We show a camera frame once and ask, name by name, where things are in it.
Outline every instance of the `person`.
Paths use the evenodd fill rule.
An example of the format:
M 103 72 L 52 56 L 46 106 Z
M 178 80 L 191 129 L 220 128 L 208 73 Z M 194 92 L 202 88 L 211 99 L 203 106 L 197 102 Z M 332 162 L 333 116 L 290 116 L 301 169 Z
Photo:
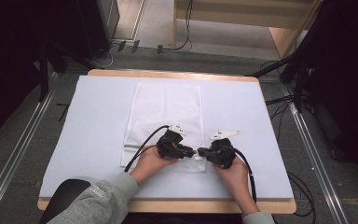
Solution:
M 157 147 L 146 150 L 134 170 L 121 173 L 111 182 L 106 180 L 84 190 L 71 205 L 49 223 L 121 223 L 128 214 L 127 204 L 138 193 L 139 186 L 162 168 L 176 163 L 177 159 L 162 159 Z M 235 202 L 242 211 L 242 223 L 274 223 L 272 215 L 260 212 L 249 193 L 248 169 L 236 157 L 228 169 L 213 165 Z

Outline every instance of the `wooden table edge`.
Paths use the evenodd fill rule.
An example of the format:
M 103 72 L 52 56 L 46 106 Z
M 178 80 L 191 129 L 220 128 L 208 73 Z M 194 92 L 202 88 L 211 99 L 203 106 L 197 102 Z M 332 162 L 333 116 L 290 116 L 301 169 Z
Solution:
M 198 80 L 215 80 L 215 81 L 245 81 L 258 82 L 256 77 L 244 76 L 227 76 L 219 74 L 205 73 L 185 73 L 185 72 L 162 72 L 150 70 L 103 70 L 92 69 L 89 76 L 96 77 L 155 77 L 155 78 L 178 78 L 178 79 L 198 79 Z
M 37 207 L 46 210 L 50 198 L 39 198 Z M 295 199 L 287 200 L 259 200 L 257 206 L 261 211 L 272 214 L 292 214 L 296 211 Z M 139 200 L 128 203 L 130 212 L 146 213 L 240 213 L 241 210 L 231 200 Z

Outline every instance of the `hand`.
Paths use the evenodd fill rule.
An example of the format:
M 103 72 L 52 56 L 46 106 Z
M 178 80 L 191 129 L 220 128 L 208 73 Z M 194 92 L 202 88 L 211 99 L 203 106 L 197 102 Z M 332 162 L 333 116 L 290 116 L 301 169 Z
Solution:
M 140 156 L 135 169 L 130 173 L 138 185 L 147 178 L 158 173 L 167 165 L 174 164 L 178 159 L 163 159 L 158 154 L 157 147 L 151 147 Z
M 223 179 L 223 182 L 245 216 L 260 211 L 249 193 L 249 171 L 243 161 L 235 157 L 232 165 L 228 169 L 223 169 L 216 164 L 213 165 L 213 168 Z

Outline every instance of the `metal frame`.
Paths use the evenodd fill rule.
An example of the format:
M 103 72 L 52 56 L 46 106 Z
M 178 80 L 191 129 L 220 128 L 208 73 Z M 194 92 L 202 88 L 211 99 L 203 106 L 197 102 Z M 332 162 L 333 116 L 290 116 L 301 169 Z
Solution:
M 17 142 L 17 145 L 14 147 L 10 157 L 7 160 L 5 167 L 3 168 L 0 174 L 0 202 L 10 184 L 12 177 L 14 176 L 17 168 L 20 165 L 21 159 L 24 156 L 27 147 L 29 146 L 32 137 L 34 136 L 34 132 L 39 125 L 40 120 L 43 118 L 43 115 L 48 108 L 48 104 L 51 100 L 53 92 L 55 90 L 55 84 L 58 81 L 58 75 L 53 73 L 50 79 L 50 86 L 51 90 L 48 93 L 47 97 L 42 101 L 39 102 L 34 110 L 33 115 L 31 116 L 30 120 L 28 121 L 27 126 L 25 127 L 22 135 Z
M 283 84 L 283 91 L 285 95 L 293 95 L 292 89 L 287 84 Z M 331 183 L 330 177 L 324 168 L 324 164 L 319 156 L 315 144 L 313 143 L 305 120 L 303 119 L 302 115 L 298 113 L 296 107 L 293 104 L 290 105 L 290 109 L 292 111 L 293 118 L 295 119 L 298 131 L 300 132 L 301 138 L 303 139 L 305 148 L 308 152 L 308 155 L 310 156 L 310 162 L 314 168 L 319 184 L 321 185 L 324 197 L 330 208 L 333 219 L 338 224 L 349 224 L 350 222 L 345 215 L 341 201 L 333 184 Z

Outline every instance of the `finger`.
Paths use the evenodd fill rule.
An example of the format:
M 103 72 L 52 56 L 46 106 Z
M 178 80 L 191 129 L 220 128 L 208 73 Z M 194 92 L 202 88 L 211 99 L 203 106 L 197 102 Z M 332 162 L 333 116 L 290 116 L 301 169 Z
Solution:
M 178 161 L 179 161 L 179 160 L 178 160 L 178 159 L 175 159 L 175 158 L 163 159 L 163 163 L 164 163 L 165 166 L 174 164 L 174 163 L 176 163 L 176 162 L 178 162 Z
M 213 164 L 213 168 L 218 174 L 221 174 L 222 171 L 224 170 L 221 166 L 219 166 L 217 164 Z

